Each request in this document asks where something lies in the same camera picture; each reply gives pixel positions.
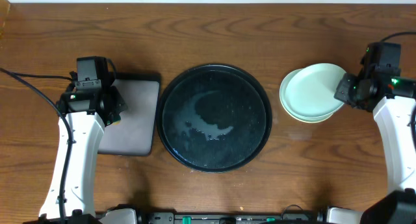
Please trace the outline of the light blue plate front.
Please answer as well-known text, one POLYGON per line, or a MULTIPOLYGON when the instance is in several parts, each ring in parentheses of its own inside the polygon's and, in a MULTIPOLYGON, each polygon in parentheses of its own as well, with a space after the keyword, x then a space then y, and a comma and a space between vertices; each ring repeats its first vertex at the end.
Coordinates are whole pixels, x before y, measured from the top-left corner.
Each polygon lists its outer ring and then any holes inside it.
POLYGON ((321 117, 338 111, 343 102, 334 98, 346 71, 330 63, 303 68, 289 82, 285 95, 294 112, 306 117, 321 117))

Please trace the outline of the light blue plate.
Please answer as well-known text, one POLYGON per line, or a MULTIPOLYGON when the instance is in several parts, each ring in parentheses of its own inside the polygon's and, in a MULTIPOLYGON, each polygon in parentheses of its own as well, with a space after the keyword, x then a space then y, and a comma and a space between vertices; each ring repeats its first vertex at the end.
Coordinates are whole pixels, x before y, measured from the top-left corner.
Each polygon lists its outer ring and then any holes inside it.
POLYGON ((329 113, 326 115, 323 115, 321 117, 306 117, 306 116, 302 116, 300 114, 297 114, 296 112, 293 111, 293 109, 289 106, 287 100, 286 100, 286 89, 287 86, 289 84, 289 82, 291 81, 291 79, 301 71, 302 69, 296 69, 292 72, 290 72, 288 75, 285 76, 285 78, 282 80, 281 85, 280 85, 280 89, 279 89, 279 100, 280 103, 283 107, 283 109, 286 111, 286 113, 288 113, 288 115, 290 115, 292 118, 304 122, 304 123, 320 123, 323 122, 325 120, 327 120, 328 118, 330 118, 333 113, 329 113))
POLYGON ((330 63, 303 68, 289 82, 285 95, 294 112, 306 117, 321 117, 338 111, 343 102, 334 98, 346 71, 330 63))

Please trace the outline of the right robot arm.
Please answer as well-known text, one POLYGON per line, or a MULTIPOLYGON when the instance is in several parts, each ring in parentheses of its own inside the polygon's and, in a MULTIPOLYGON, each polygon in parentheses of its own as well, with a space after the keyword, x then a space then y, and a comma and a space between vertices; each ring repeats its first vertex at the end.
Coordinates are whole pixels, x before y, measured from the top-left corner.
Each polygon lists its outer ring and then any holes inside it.
POLYGON ((334 97, 372 113, 382 137, 388 194, 364 212, 327 209, 325 223, 415 222, 415 80, 401 77, 401 46, 368 45, 358 75, 347 73, 334 97))

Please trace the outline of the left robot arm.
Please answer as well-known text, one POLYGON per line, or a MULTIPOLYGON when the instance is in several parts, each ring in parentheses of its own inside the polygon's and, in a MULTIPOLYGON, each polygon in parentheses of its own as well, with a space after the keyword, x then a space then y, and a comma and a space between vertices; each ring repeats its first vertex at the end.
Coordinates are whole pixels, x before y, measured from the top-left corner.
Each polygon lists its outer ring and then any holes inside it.
POLYGON ((77 59, 77 73, 55 104, 59 143, 53 178, 37 223, 95 222, 94 178, 105 127, 127 105, 113 85, 114 64, 102 56, 77 59))

